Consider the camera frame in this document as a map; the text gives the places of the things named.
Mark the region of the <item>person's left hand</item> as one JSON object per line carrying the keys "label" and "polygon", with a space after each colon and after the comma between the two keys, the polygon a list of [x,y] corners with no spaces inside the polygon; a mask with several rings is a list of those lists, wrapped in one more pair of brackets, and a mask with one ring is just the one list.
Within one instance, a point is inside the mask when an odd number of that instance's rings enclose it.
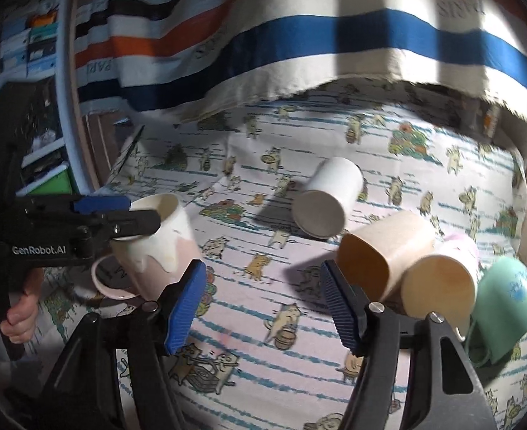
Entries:
{"label": "person's left hand", "polygon": [[6,319],[0,323],[1,333],[13,344],[24,344],[33,338],[43,281],[43,269],[33,268],[24,281],[18,302],[7,311]]}

